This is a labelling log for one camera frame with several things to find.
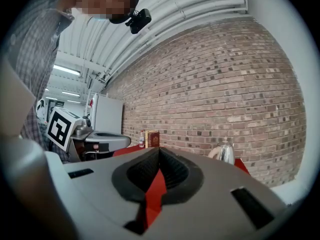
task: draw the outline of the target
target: black cap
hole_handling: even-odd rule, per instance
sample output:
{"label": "black cap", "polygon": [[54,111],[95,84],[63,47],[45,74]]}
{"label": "black cap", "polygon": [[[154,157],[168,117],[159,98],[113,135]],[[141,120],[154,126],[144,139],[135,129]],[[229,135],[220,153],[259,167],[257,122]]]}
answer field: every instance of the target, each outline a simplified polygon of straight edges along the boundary
{"label": "black cap", "polygon": [[121,17],[121,18],[115,18],[115,19],[109,19],[111,23],[113,24],[120,24],[120,23],[124,23],[126,22],[128,19],[130,19],[132,17],[132,15],[134,14],[135,10],[136,10],[136,7],[137,7],[137,4],[138,4],[139,0],[135,0],[134,1],[134,8],[131,8],[130,12]]}

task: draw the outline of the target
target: brick wall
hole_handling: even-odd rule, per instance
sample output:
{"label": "brick wall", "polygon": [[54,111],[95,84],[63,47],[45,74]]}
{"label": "brick wall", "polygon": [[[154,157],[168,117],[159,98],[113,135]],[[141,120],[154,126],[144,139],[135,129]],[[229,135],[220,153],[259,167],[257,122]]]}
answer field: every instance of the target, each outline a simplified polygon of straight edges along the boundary
{"label": "brick wall", "polygon": [[234,141],[251,175],[268,186],[293,180],[306,115],[292,66],[251,17],[198,26],[159,44],[108,87],[123,100],[122,131],[159,130],[160,144],[207,155]]}

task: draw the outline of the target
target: white ceiling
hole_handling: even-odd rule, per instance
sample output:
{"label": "white ceiling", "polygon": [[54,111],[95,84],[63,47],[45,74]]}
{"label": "white ceiling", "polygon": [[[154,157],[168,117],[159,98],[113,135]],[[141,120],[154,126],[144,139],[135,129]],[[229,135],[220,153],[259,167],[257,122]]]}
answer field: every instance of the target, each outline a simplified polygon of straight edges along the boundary
{"label": "white ceiling", "polygon": [[[80,76],[53,69],[45,96],[85,103],[89,77],[92,92],[100,92],[130,63],[163,40],[196,25],[246,13],[247,0],[140,0],[137,10],[150,10],[152,21],[138,34],[123,24],[111,24],[72,10],[75,20],[61,34],[56,65]],[[63,94],[79,94],[80,97]]]}

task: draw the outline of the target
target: plaid shirt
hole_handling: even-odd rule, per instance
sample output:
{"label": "plaid shirt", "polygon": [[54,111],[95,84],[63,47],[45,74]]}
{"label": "plaid shirt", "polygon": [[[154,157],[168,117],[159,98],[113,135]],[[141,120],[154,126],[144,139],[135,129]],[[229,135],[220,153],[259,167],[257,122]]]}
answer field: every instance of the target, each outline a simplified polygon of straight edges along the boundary
{"label": "plaid shirt", "polygon": [[[9,63],[21,81],[40,100],[44,95],[50,74],[56,60],[60,33],[68,27],[73,16],[56,10],[58,0],[31,0],[13,23],[4,42],[4,52]],[[21,135],[36,141],[49,150],[49,139],[45,125],[38,124],[36,103],[30,110]],[[69,155],[52,145],[62,162],[69,161]]]}

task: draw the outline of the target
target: red tablecloth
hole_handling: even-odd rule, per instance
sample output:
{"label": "red tablecloth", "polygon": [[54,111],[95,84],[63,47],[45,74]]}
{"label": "red tablecloth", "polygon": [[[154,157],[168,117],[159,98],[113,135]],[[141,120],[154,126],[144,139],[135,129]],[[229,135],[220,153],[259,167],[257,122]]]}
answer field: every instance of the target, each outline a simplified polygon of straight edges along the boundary
{"label": "red tablecloth", "polygon": [[[125,154],[129,154],[138,150],[143,150],[144,147],[139,147],[139,145],[130,146],[126,148],[119,149],[114,152],[113,156],[121,156]],[[246,166],[242,162],[241,159],[236,158],[234,165],[245,173],[249,174]],[[156,217],[161,212],[161,197],[167,192],[166,184],[163,174],[161,170],[158,171],[157,175],[155,176],[151,186],[149,187],[148,191],[145,193],[146,199],[146,224],[149,227]]]}

